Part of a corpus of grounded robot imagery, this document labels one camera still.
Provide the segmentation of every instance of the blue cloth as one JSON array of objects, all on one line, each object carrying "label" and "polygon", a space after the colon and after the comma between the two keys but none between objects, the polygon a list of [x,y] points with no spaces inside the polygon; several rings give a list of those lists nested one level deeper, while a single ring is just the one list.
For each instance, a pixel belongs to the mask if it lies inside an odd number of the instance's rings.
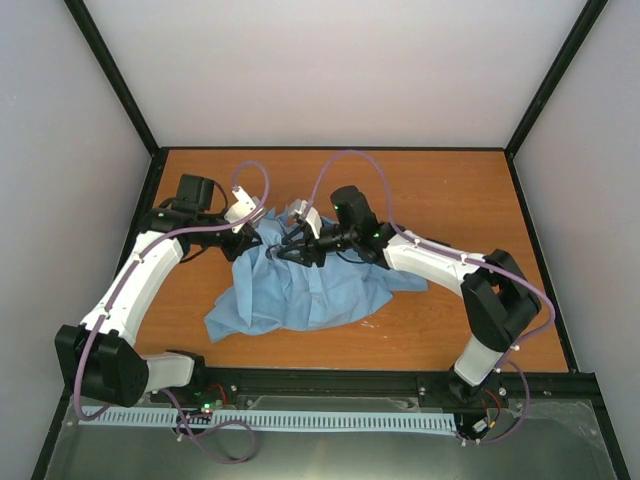
[{"label": "blue cloth", "polygon": [[[324,267],[304,267],[267,258],[270,245],[279,245],[293,227],[274,212],[257,228],[263,244],[233,262],[233,286],[205,317],[212,342],[232,333],[259,335],[278,328],[316,330],[360,320],[389,300],[392,291],[424,291],[427,282],[416,275],[385,270],[371,264],[345,262],[327,255]],[[343,256],[358,261],[352,252]]]}]

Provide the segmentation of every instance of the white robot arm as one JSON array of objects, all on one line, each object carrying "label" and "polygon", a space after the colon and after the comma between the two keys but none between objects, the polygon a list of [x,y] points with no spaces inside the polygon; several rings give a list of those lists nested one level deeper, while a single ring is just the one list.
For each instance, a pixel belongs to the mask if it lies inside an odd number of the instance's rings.
[{"label": "white robot arm", "polygon": [[[264,211],[255,212],[251,224],[239,223],[217,232],[161,239],[178,228],[237,223],[258,206],[256,198],[249,197],[238,187],[233,191],[236,203],[219,214],[205,214],[211,206],[213,185],[211,180],[184,175],[176,198],[152,209],[145,217],[143,231],[136,237],[132,253],[103,298],[78,326],[60,328],[55,345],[68,387],[74,385],[80,368],[83,395],[132,406],[146,392],[181,387],[191,381],[199,357],[186,352],[139,356],[133,346],[144,315],[160,286],[192,245],[203,249],[219,247],[229,260],[234,260],[248,248],[260,244],[253,225]],[[152,244],[143,258],[143,252]],[[95,339],[89,347],[87,361],[82,364],[82,351],[94,330]]]},{"label": "white robot arm", "polygon": [[451,369],[449,388],[455,399],[465,403],[541,308],[533,293],[477,263],[487,262],[524,278],[522,271],[501,250],[486,256],[467,254],[409,230],[396,232],[389,223],[378,222],[355,186],[336,190],[331,202],[338,217],[332,225],[323,225],[306,201],[294,202],[289,215],[302,226],[303,234],[283,245],[277,256],[322,266],[328,252],[353,249],[364,262],[413,273],[462,297],[472,335]]}]

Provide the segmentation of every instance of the white wall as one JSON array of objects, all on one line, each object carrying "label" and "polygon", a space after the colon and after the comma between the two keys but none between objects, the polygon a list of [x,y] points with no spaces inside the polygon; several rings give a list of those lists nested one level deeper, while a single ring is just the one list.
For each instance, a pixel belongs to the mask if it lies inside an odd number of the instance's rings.
[{"label": "white wall", "polygon": [[640,478],[640,3],[609,2],[516,157],[581,369]]},{"label": "white wall", "polygon": [[585,0],[88,0],[161,145],[507,144]]},{"label": "white wall", "polygon": [[64,3],[0,15],[0,476],[28,478],[62,379],[53,338],[112,278],[148,155]]}]

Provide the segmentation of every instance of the black wire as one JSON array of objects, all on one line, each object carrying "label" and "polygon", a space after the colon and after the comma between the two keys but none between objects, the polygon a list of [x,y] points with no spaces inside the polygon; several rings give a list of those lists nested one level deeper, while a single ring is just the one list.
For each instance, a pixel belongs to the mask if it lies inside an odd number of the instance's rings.
[{"label": "black wire", "polygon": [[338,257],[339,257],[339,258],[341,258],[342,260],[344,260],[344,261],[345,261],[345,262],[347,262],[347,263],[353,263],[353,264],[355,264],[355,265],[362,265],[362,264],[364,264],[364,263],[367,263],[367,262],[358,261],[358,260],[350,260],[350,259],[348,259],[347,257],[343,257],[343,256],[340,254],[340,252],[336,252],[336,255],[338,255]]},{"label": "black wire", "polygon": [[229,210],[229,198],[227,197],[227,192],[225,192],[224,188],[222,188],[222,185],[220,185],[215,180],[213,180],[213,185],[218,187],[218,190],[220,190],[220,193],[222,194],[222,198],[224,198],[224,208],[220,210],[220,213],[226,213],[227,210]]},{"label": "black wire", "polygon": [[180,263],[187,263],[190,262],[191,260],[198,258],[200,255],[202,255],[204,252],[206,252],[209,249],[209,247],[203,247],[200,250],[198,250],[196,253],[194,253],[193,255],[191,255],[190,257],[184,258],[180,261]]},{"label": "black wire", "polygon": [[158,208],[167,208],[169,205],[173,203],[174,200],[177,200],[177,198],[176,197],[167,198],[166,200],[163,200],[162,202],[160,202],[160,205],[158,205]]}]

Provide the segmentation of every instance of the purple cable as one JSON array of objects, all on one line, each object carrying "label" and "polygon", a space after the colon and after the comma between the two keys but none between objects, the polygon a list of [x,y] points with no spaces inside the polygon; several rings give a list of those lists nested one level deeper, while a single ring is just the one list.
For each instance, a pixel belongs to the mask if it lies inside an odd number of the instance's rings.
[{"label": "purple cable", "polygon": [[[477,445],[493,445],[513,435],[516,432],[516,430],[518,430],[522,426],[522,423],[524,422],[524,419],[527,416],[527,413],[529,412],[529,404],[531,403],[531,393],[529,392],[529,383],[527,382],[527,377],[525,377],[524,372],[516,364],[516,362],[509,360],[509,363],[513,366],[513,368],[516,369],[516,372],[518,372],[518,375],[520,375],[520,378],[522,379],[522,386],[524,387],[524,398],[525,398],[522,413],[520,415],[520,418],[518,418],[518,420],[516,421],[516,423],[513,424],[513,427],[511,427],[509,430],[504,432],[502,435],[499,435],[495,438],[491,438],[489,440],[481,440],[480,443],[478,443]],[[456,438],[462,442],[474,443],[473,440],[467,440],[466,438],[462,437],[458,432],[456,432]]]},{"label": "purple cable", "polygon": [[82,389],[82,378],[84,377],[84,370],[85,370],[85,368],[87,366],[87,360],[89,359],[89,353],[91,351],[91,347],[93,346],[93,342],[95,341],[96,337],[98,336],[98,332],[100,331],[100,328],[102,327],[102,324],[108,318],[109,311],[113,307],[113,304],[115,303],[116,299],[118,298],[118,295],[120,294],[120,292],[122,291],[122,289],[126,285],[127,280],[129,280],[129,277],[131,277],[131,275],[132,275],[133,271],[135,270],[136,266],[140,262],[144,261],[144,258],[149,254],[149,252],[151,250],[153,250],[154,247],[156,247],[160,242],[162,242],[163,240],[166,240],[168,238],[173,238],[173,237],[175,237],[177,235],[182,235],[182,234],[185,234],[185,233],[220,232],[222,230],[229,230],[230,228],[236,227],[238,225],[241,225],[241,224],[243,224],[245,222],[250,221],[260,211],[260,209],[262,209],[264,207],[264,204],[267,201],[267,196],[269,195],[270,181],[269,181],[269,173],[267,172],[266,168],[264,168],[264,166],[259,162],[256,162],[256,161],[253,161],[253,160],[249,160],[249,161],[243,162],[240,165],[238,165],[236,167],[236,169],[233,171],[233,174],[232,174],[231,178],[233,179],[232,185],[233,185],[234,189],[237,188],[237,185],[235,184],[235,180],[238,177],[238,173],[242,169],[244,169],[245,167],[247,167],[249,165],[253,165],[253,166],[258,167],[262,171],[262,175],[264,176],[264,192],[262,193],[262,198],[260,199],[260,202],[258,202],[257,207],[249,215],[247,215],[244,218],[241,218],[240,220],[237,220],[235,222],[231,222],[231,223],[225,224],[225,225],[215,225],[215,226],[210,226],[210,227],[178,228],[176,230],[173,230],[171,232],[168,232],[168,233],[165,233],[164,235],[159,236],[153,242],[151,242],[144,250],[142,250],[142,252],[140,252],[140,261],[138,261],[138,260],[133,261],[131,263],[131,265],[129,265],[129,268],[127,268],[127,270],[124,272],[124,274],[120,278],[120,281],[114,287],[113,293],[111,294],[111,296],[109,297],[109,299],[107,300],[107,302],[106,302],[106,304],[104,306],[105,315],[100,315],[100,317],[98,317],[98,320],[96,321],[95,325],[93,326],[93,329],[89,333],[89,337],[87,338],[87,342],[85,343],[85,346],[82,349],[82,353],[80,354],[80,360],[78,361],[78,369],[76,370],[76,377],[75,377],[74,382],[73,382],[73,408],[74,408],[74,410],[76,412],[76,416],[80,420],[84,420],[86,422],[91,421],[91,420],[95,420],[102,413],[104,413],[110,406],[110,405],[105,405],[104,407],[102,407],[100,410],[98,410],[93,415],[86,415],[82,411],[82,404],[80,402],[80,392],[81,392],[81,389]]},{"label": "purple cable", "polygon": [[[376,171],[378,172],[378,175],[380,176],[380,179],[382,180],[382,184],[384,186],[384,192],[385,192],[385,199],[386,199],[386,203],[387,203],[387,216],[389,217],[389,224],[393,227],[393,229],[396,231],[396,233],[398,235],[400,235],[402,238],[404,238],[405,240],[415,244],[415,239],[413,237],[411,237],[410,235],[406,234],[405,232],[403,232],[402,230],[400,230],[400,228],[396,225],[395,219],[393,217],[393,205],[392,205],[392,199],[391,199],[391,187],[389,186],[389,181],[387,179],[387,176],[385,175],[384,171],[382,170],[382,168],[380,167],[380,165],[378,165],[378,163],[373,159],[373,157],[371,157],[371,155],[369,155],[366,152],[361,152],[359,150],[343,150],[342,152],[336,153],[335,155],[333,155],[331,158],[329,158],[329,160],[327,161],[327,163],[325,163],[324,167],[322,167],[322,170],[320,170],[320,174],[318,175],[318,179],[316,180],[315,185],[313,186],[313,191],[311,192],[311,197],[309,199],[308,205],[307,205],[307,209],[304,212],[304,215],[306,215],[309,210],[311,209],[311,207],[313,206],[313,203],[315,201],[316,198],[316,194],[318,193],[318,187],[320,185],[320,182],[322,181],[322,178],[324,177],[325,173],[327,172],[328,168],[331,166],[331,164],[333,162],[335,162],[336,160],[345,157],[347,155],[358,155],[362,158],[364,158],[365,160],[367,160],[371,165],[373,165],[373,167],[376,169]],[[442,249],[442,248],[438,248],[436,245],[429,245],[426,244],[424,242],[419,242],[417,243],[417,245],[425,250],[431,251],[431,252],[435,252],[439,255],[443,255],[447,258],[451,258],[453,260],[459,260],[462,261],[462,258],[460,258],[459,255],[452,253],[448,250]],[[480,267],[480,268],[484,268],[486,270],[489,270],[491,272],[497,273],[499,275],[503,275],[505,277],[507,277],[510,280],[513,280],[516,283],[519,283],[520,285],[522,285],[523,287],[525,287],[527,290],[533,292],[535,295],[537,295],[540,300],[542,300],[547,307],[549,307],[549,319],[544,323],[544,325],[539,326],[538,328],[532,330],[529,333],[526,333],[524,335],[521,335],[519,337],[519,342],[523,342],[525,340],[528,340],[536,335],[541,334],[542,332],[544,332],[545,330],[547,330],[548,328],[551,327],[551,325],[553,325],[553,323],[555,322],[556,319],[556,309],[553,306],[553,303],[551,302],[551,300],[549,300],[549,297],[547,297],[547,295],[542,292],[541,290],[539,290],[538,288],[536,288],[534,285],[532,285],[530,282],[528,282],[527,280],[525,280],[522,277],[519,277],[507,270],[504,270],[500,267],[496,267],[493,265],[490,265],[482,260],[475,260],[473,258],[467,258],[465,260],[467,263],[471,264],[471,265],[475,265],[476,267]],[[497,365],[500,366],[502,365],[505,361],[506,358],[508,356],[508,354],[510,353],[510,350],[505,352],[505,354],[500,358],[500,360],[498,360]]]},{"label": "purple cable", "polygon": [[[189,420],[187,419],[186,415],[182,411],[182,407],[180,406],[180,403],[178,402],[178,399],[175,397],[175,395],[171,393],[171,391],[168,388],[163,388],[160,391],[164,393],[167,397],[169,397],[169,400],[171,401],[173,406],[178,410],[178,415],[180,416],[180,422],[181,422],[181,424],[178,425],[178,428],[180,426],[184,426],[185,430],[187,431],[187,435],[189,436],[191,441],[196,445],[196,447],[200,449],[202,453],[204,453],[211,460],[216,461],[218,463],[223,463],[225,465],[235,465],[237,463],[243,463],[243,462],[246,462],[247,460],[250,460],[251,457],[253,457],[253,455],[256,453],[256,448],[257,448],[256,434],[251,429],[248,423],[243,422],[242,420],[229,420],[227,422],[222,422],[222,423],[219,423],[218,425],[208,428],[202,433],[195,434],[193,433],[193,430],[191,430],[191,427],[189,426]],[[251,440],[249,451],[240,458],[231,459],[231,458],[218,457],[214,453],[204,448],[204,445],[202,445],[198,440],[198,438],[204,437],[206,435],[211,435],[212,433],[219,432],[221,429],[229,425],[239,425],[243,427],[247,432],[249,432],[249,437]]]}]

